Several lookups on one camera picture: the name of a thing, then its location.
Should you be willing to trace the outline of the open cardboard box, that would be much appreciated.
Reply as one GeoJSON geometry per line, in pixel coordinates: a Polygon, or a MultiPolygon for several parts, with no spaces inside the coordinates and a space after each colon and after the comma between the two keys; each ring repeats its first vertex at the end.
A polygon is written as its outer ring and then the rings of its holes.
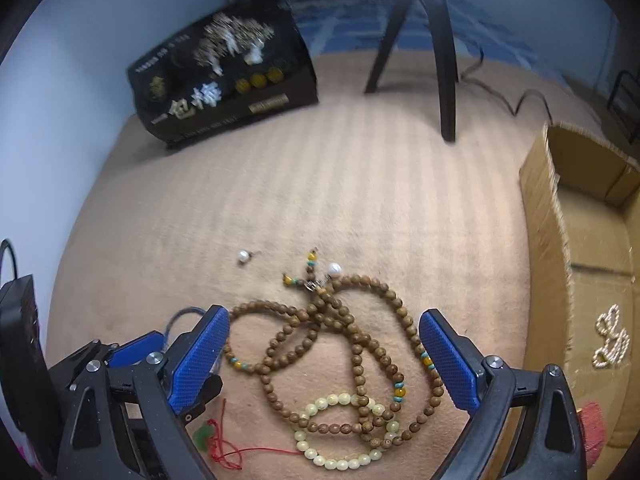
{"type": "Polygon", "coordinates": [[[546,125],[520,169],[529,247],[524,364],[562,367],[600,405],[605,445],[639,431],[639,166],[572,125],[546,125]]]}

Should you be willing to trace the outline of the blue patterned bed sheet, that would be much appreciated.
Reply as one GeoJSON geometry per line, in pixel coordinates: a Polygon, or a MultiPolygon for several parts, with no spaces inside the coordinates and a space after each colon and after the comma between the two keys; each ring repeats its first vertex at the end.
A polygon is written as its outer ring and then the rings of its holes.
{"type": "MultiPolygon", "coordinates": [[[[312,55],[375,50],[397,0],[290,0],[297,26],[312,55]]],[[[540,56],[526,42],[469,0],[447,0],[457,54],[484,54],[494,61],[536,72],[540,56]]]]}

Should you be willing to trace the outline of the black metal clothes rack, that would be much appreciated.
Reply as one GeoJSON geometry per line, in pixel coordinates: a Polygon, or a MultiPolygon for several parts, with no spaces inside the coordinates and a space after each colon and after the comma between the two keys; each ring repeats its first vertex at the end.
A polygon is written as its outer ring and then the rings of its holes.
{"type": "Polygon", "coordinates": [[[630,130],[639,125],[639,73],[621,70],[615,77],[606,109],[630,130]]]}

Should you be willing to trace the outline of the dark thin bangle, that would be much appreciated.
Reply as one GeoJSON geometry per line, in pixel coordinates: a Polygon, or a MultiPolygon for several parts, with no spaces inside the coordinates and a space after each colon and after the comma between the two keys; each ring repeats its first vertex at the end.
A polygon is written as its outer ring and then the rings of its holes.
{"type": "Polygon", "coordinates": [[[175,326],[175,324],[180,320],[180,318],[183,318],[186,315],[197,315],[201,318],[202,316],[205,315],[205,313],[206,313],[206,310],[203,308],[189,306],[189,307],[184,307],[178,310],[175,314],[171,315],[171,318],[169,319],[164,329],[165,344],[168,344],[170,332],[172,328],[175,326]]]}

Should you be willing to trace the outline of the small pearl earring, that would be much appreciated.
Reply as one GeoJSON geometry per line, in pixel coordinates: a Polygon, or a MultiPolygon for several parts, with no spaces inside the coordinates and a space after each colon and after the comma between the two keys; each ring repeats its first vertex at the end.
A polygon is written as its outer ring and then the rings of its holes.
{"type": "Polygon", "coordinates": [[[239,266],[245,266],[247,263],[250,262],[250,260],[252,260],[259,254],[260,254],[259,250],[257,252],[250,252],[249,250],[241,249],[238,251],[238,255],[236,256],[236,262],[238,263],[239,266]]]}

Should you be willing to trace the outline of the black gift box gold print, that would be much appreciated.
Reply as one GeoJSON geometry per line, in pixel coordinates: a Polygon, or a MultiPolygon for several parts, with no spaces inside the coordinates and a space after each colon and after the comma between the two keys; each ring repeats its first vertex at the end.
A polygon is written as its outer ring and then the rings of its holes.
{"type": "Polygon", "coordinates": [[[170,148],[319,101],[288,0],[236,0],[138,58],[127,77],[143,127],[170,148]]]}

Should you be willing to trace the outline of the black tripod stand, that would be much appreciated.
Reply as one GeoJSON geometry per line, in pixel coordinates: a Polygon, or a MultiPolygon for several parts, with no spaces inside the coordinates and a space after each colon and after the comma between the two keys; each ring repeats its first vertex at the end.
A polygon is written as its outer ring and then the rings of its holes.
{"type": "Polygon", "coordinates": [[[378,83],[393,48],[431,50],[434,54],[442,140],[457,140],[458,66],[454,31],[447,0],[396,0],[370,70],[364,92],[378,91],[378,83]]]}

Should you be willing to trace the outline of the tan blanket on bed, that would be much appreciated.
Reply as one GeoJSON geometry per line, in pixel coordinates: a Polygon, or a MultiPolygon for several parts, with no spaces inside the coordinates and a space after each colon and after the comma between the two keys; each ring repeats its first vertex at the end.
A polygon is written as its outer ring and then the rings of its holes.
{"type": "Polygon", "coordinates": [[[171,152],[131,117],[70,233],[55,280],[50,363],[99,339],[162,330],[185,306],[301,307],[285,275],[306,255],[377,278],[413,316],[436,308],[484,352],[520,365],[529,309],[518,170],[548,119],[599,133],[564,87],[485,62],[437,127],[434,67],[398,52],[378,92],[373,56],[314,60],[320,101],[171,152]],[[241,249],[260,254],[245,266],[241,249]]]}

